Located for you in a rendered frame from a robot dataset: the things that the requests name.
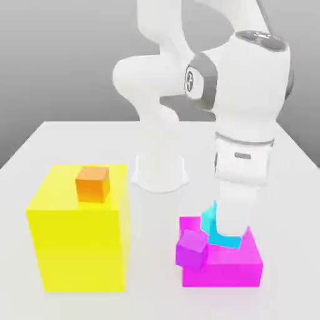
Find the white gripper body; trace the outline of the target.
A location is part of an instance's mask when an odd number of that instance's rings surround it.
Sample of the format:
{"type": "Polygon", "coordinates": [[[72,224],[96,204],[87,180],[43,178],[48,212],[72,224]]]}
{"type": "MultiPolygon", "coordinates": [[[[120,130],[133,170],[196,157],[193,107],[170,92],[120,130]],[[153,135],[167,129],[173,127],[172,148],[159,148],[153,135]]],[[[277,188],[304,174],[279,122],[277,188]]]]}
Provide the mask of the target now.
{"type": "Polygon", "coordinates": [[[216,211],[218,233],[223,236],[242,237],[248,227],[258,194],[257,186],[220,181],[216,211]]]}

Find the small cyan cube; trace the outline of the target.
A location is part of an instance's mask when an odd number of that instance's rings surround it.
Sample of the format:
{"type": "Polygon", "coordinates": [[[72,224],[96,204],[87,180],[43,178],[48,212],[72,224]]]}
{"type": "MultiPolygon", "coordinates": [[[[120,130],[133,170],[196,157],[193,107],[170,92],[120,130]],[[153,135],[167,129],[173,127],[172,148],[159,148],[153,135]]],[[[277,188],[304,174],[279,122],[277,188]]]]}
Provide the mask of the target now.
{"type": "Polygon", "coordinates": [[[201,231],[208,235],[208,243],[226,248],[239,249],[241,237],[223,236],[218,233],[216,227],[217,202],[214,201],[212,206],[201,214],[200,228],[201,231]]]}

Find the small purple cube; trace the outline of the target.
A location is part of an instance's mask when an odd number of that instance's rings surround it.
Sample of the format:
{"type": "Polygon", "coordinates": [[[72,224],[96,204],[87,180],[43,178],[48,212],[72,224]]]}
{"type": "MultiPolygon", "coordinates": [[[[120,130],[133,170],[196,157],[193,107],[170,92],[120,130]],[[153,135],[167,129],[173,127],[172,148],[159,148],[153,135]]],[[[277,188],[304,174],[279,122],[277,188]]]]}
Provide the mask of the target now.
{"type": "Polygon", "coordinates": [[[176,244],[176,265],[200,271],[208,258],[208,237],[200,231],[185,229],[176,244]]]}

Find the small orange cube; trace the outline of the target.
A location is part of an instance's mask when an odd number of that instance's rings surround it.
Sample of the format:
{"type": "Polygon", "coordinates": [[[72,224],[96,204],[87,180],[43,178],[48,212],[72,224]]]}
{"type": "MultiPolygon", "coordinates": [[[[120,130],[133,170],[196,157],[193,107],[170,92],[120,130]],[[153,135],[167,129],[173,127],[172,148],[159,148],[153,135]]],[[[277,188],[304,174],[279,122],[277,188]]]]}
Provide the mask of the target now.
{"type": "Polygon", "coordinates": [[[103,203],[110,190],[109,168],[83,166],[75,182],[79,202],[103,203]]]}

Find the large magenta box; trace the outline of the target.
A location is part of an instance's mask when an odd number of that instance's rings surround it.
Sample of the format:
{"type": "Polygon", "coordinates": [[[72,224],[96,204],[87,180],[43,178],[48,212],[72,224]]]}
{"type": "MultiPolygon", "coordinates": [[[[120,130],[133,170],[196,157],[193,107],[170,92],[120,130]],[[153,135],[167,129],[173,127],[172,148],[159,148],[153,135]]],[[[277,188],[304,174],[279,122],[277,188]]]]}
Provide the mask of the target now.
{"type": "MultiPolygon", "coordinates": [[[[185,229],[200,229],[201,218],[179,218],[179,237],[185,229]]],[[[200,271],[182,267],[184,287],[258,287],[263,273],[263,260],[250,229],[242,237],[239,249],[208,243],[207,261],[200,271]]]]}

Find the large yellow box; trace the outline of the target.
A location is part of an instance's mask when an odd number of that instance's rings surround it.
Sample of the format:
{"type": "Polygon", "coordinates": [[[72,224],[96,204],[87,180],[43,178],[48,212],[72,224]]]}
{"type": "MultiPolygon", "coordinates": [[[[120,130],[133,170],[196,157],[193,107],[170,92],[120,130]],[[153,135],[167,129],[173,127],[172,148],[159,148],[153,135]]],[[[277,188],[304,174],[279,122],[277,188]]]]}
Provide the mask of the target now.
{"type": "Polygon", "coordinates": [[[46,292],[123,292],[131,243],[127,166],[103,203],[79,202],[80,165],[54,165],[26,209],[46,292]]]}

